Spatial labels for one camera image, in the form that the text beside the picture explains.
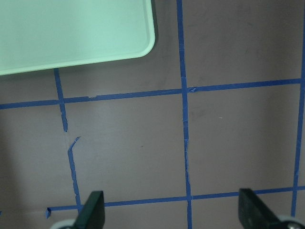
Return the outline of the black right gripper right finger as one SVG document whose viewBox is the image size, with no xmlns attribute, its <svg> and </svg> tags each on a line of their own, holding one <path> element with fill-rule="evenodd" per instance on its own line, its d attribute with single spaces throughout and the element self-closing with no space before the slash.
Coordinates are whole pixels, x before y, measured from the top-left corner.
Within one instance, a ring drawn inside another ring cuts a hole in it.
<svg viewBox="0 0 305 229">
<path fill-rule="evenodd" d="M 239 189 L 239 221 L 244 229 L 285 228 L 285 223 L 249 188 Z"/>
</svg>

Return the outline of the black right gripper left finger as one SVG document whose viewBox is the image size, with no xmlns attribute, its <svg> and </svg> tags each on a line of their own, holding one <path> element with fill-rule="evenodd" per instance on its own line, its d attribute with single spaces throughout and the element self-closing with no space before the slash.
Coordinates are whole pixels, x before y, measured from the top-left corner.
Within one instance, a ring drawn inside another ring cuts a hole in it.
<svg viewBox="0 0 305 229">
<path fill-rule="evenodd" d="M 76 218 L 74 229 L 102 229 L 105 224 L 103 191 L 93 191 Z"/>
</svg>

